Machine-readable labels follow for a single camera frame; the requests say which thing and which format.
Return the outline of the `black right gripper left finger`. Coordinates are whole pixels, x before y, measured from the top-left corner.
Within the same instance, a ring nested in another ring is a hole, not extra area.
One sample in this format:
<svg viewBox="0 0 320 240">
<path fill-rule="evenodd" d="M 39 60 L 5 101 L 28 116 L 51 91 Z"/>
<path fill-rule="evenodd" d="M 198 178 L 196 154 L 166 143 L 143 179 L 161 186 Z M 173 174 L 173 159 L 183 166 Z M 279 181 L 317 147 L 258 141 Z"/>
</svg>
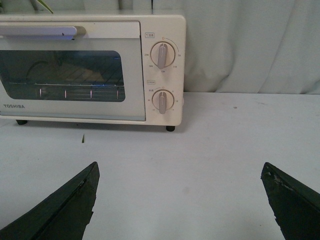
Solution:
<svg viewBox="0 0 320 240">
<path fill-rule="evenodd" d="M 2 228 L 2 240 L 81 240 L 93 215 L 100 178 L 97 162 L 30 211 Z"/>
</svg>

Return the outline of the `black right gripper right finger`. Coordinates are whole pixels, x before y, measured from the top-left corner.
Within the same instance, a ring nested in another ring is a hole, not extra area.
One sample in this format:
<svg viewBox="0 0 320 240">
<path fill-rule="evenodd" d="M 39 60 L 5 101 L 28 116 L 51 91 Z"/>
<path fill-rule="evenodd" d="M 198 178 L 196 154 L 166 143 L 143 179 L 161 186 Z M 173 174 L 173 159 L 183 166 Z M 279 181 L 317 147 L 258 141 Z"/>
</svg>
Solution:
<svg viewBox="0 0 320 240">
<path fill-rule="evenodd" d="M 275 220 L 286 240 L 320 238 L 320 194 L 269 162 L 261 180 Z"/>
</svg>

